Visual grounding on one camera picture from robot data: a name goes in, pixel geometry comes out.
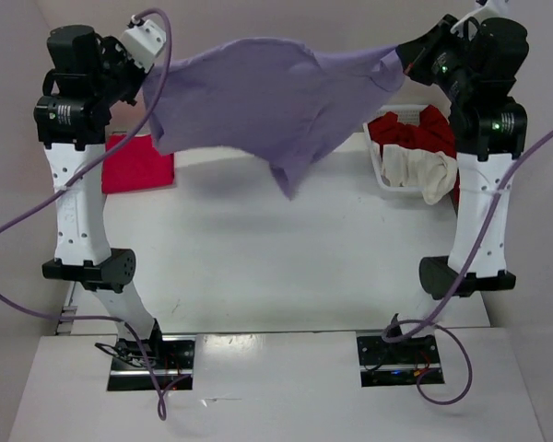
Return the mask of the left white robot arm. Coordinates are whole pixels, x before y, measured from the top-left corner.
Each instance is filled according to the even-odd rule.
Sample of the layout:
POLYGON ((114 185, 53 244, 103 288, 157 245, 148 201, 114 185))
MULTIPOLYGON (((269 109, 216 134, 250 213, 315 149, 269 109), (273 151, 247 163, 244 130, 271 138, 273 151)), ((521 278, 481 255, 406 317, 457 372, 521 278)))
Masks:
POLYGON ((165 41, 151 20, 130 25, 120 38, 101 37, 87 25, 54 29, 47 40, 53 69, 33 112, 59 195, 58 240, 42 274, 92 293, 118 319, 113 355, 147 368, 163 361, 166 347, 135 289, 135 253, 114 249, 107 240, 100 157, 107 150, 112 106, 135 102, 165 41))

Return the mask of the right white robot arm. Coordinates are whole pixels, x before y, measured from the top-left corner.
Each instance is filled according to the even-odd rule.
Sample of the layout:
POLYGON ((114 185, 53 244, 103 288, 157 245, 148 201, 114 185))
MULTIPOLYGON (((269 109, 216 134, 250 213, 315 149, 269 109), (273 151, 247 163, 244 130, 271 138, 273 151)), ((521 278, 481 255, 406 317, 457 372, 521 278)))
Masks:
POLYGON ((396 52, 410 79, 439 87, 450 100, 459 175, 453 248, 447 256, 422 259, 418 268, 421 287, 438 305, 427 317, 411 320, 411 331, 385 340, 389 357, 405 362, 418 350, 414 335, 433 326, 452 297, 515 287, 505 259, 505 229, 527 113, 511 90, 529 44, 526 28, 506 17, 446 15, 396 52))

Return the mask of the lavender t shirt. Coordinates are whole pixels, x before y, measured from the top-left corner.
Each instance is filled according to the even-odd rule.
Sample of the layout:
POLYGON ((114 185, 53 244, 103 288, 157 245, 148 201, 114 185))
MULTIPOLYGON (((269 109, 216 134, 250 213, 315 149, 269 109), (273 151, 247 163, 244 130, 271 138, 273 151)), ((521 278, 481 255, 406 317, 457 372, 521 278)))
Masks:
POLYGON ((150 71, 144 102, 162 155, 227 146, 266 161, 292 198, 311 166, 400 90, 393 46, 314 52, 297 41, 242 39, 150 71))

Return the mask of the pink t shirt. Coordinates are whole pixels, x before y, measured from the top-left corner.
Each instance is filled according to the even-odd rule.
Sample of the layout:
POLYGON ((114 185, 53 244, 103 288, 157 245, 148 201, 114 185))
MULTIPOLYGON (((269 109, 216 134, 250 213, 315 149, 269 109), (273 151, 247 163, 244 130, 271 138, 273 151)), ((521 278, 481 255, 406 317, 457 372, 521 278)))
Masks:
POLYGON ((135 136, 102 166, 104 194, 154 190, 171 186, 174 181, 173 154, 161 155, 149 134, 135 136))

